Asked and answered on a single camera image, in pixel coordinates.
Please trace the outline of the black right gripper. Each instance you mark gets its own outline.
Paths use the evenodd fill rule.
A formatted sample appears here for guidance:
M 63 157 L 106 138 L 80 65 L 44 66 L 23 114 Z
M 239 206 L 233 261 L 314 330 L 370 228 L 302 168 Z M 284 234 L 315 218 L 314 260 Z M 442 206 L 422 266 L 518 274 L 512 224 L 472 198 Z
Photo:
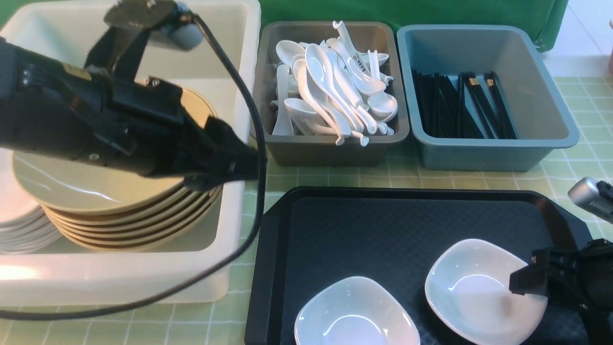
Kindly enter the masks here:
M 510 274 L 509 291 L 538 295 L 574 310 L 591 345 L 612 343 L 612 242 L 590 241 L 577 251 L 534 250 L 532 264 Z

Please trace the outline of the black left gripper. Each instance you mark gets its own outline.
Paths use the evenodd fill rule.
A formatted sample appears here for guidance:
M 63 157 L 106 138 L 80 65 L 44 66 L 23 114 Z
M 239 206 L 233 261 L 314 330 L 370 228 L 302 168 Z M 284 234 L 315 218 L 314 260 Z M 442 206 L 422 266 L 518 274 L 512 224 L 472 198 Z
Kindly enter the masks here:
M 181 177 L 197 192 L 265 179 L 265 153 L 223 120 L 188 111 L 186 96 L 159 79 L 143 85 L 104 71 L 66 69 L 63 97 L 71 122 L 63 159 L 147 178 Z M 205 115 L 203 124 L 195 115 Z

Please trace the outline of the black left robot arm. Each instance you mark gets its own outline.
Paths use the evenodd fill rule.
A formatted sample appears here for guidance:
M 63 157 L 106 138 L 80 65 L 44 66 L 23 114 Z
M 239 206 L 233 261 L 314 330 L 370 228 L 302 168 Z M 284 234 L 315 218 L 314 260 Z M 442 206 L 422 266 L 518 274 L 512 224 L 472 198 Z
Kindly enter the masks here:
M 266 186 L 267 157 L 230 125 L 198 125 L 182 105 L 186 92 L 157 80 L 140 84 L 1 42 L 1 146 L 37 156 L 179 177 L 204 191 L 237 181 Z

